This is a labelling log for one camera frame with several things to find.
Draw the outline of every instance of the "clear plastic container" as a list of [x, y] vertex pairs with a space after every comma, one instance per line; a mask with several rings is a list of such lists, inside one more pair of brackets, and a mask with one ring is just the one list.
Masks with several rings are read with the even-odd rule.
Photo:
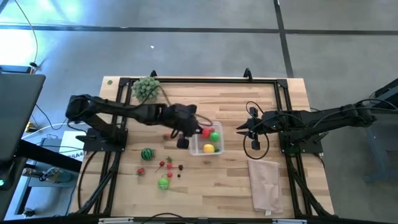
[[[203, 138], [200, 134], [195, 134], [190, 138], [189, 153], [194, 156], [211, 156], [220, 155], [224, 152], [224, 137], [223, 127], [220, 122], [214, 121], [211, 127], [205, 126], [203, 128], [214, 128], [216, 132], [220, 134], [220, 139], [217, 142], [210, 141], [210, 138]], [[205, 144], [212, 144], [214, 147], [220, 149], [219, 152], [206, 153], [203, 150]]]

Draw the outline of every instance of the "wooden table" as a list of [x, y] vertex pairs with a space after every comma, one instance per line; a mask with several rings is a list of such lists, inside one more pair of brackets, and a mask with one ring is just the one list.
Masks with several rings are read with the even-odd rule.
[[[102, 98], [116, 99], [120, 77], [104, 77]], [[304, 80], [287, 79], [293, 110], [309, 110]], [[223, 218], [265, 218], [263, 212], [255, 212], [252, 205], [247, 157], [243, 151], [243, 136], [236, 134], [235, 128], [249, 118], [245, 109], [247, 101], [255, 101], [264, 111], [276, 110], [275, 94], [272, 85], [230, 84], [230, 83], [163, 83], [171, 103], [196, 104], [197, 113], [223, 125], [225, 152], [219, 156], [191, 156], [188, 150], [177, 149], [176, 141], [164, 141], [162, 135], [171, 129], [162, 126], [145, 126], [128, 119], [129, 137], [126, 150], [122, 154], [118, 179], [114, 193], [112, 216], [150, 217], [157, 213], [172, 212], [183, 217], [223, 217]], [[157, 102], [165, 102], [159, 96]], [[132, 98], [132, 105], [138, 104]], [[110, 116], [102, 118], [110, 122]], [[279, 149], [276, 134], [270, 134], [270, 149], [264, 160], [280, 164], [280, 184], [284, 204], [283, 214], [270, 217], [293, 218], [292, 199], [285, 157]], [[246, 148], [253, 156], [260, 156], [266, 148], [266, 140], [260, 137], [261, 151], [253, 151], [250, 141]], [[153, 161], [141, 159], [145, 147], [155, 149]], [[157, 188], [158, 179], [167, 173], [165, 168], [155, 173], [159, 161], [170, 156], [174, 161], [174, 176], [168, 190]], [[84, 203], [98, 185], [104, 153], [97, 153], [88, 165], [81, 186], [81, 199]], [[308, 188], [324, 208], [333, 213], [325, 171], [319, 158], [303, 154], [303, 164]], [[183, 164], [183, 171], [177, 166]], [[136, 170], [144, 167], [146, 174], [137, 178]], [[106, 204], [108, 187], [104, 191], [102, 209]], [[300, 208], [304, 211], [301, 191], [298, 191]], [[77, 210], [76, 194], [71, 212]]]

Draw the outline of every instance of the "green ball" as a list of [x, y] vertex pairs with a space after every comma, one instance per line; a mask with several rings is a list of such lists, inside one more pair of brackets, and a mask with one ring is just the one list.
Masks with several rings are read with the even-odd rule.
[[169, 184], [170, 184], [169, 180], [165, 177], [160, 178], [159, 181], [157, 182], [158, 188], [162, 190], [167, 190], [169, 188]]
[[155, 152], [151, 148], [145, 148], [141, 151], [141, 158], [146, 161], [153, 159], [154, 155], [155, 155]]
[[220, 140], [220, 134], [218, 132], [215, 131], [210, 134], [210, 141], [217, 142], [218, 140]]

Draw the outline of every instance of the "concrete floor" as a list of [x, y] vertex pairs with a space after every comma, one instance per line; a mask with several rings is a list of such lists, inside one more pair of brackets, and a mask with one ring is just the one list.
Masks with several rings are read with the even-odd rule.
[[[35, 25], [277, 29], [272, 0], [19, 0]], [[397, 30], [395, 0], [280, 0], [286, 29]], [[0, 24], [26, 25], [14, 1]], [[279, 34], [37, 31], [37, 63], [47, 76], [38, 105], [63, 121], [69, 96], [98, 94], [105, 75], [287, 77]], [[0, 29], [0, 64], [27, 65], [35, 52], [29, 30]], [[367, 98], [397, 78], [398, 35], [287, 35], [294, 77], [304, 78], [310, 104], [326, 109]], [[39, 111], [36, 120], [47, 125]], [[38, 142], [47, 133], [30, 138]], [[373, 159], [361, 128], [322, 140], [337, 215], [397, 222], [397, 181], [366, 184]], [[42, 191], [35, 200], [53, 197]], [[65, 198], [70, 190], [65, 191]]]

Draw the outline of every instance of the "cloth napkin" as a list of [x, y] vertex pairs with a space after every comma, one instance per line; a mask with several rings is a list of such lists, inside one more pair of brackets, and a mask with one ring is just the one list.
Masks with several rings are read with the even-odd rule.
[[249, 178], [254, 210], [282, 213], [282, 189], [277, 162], [248, 159]]

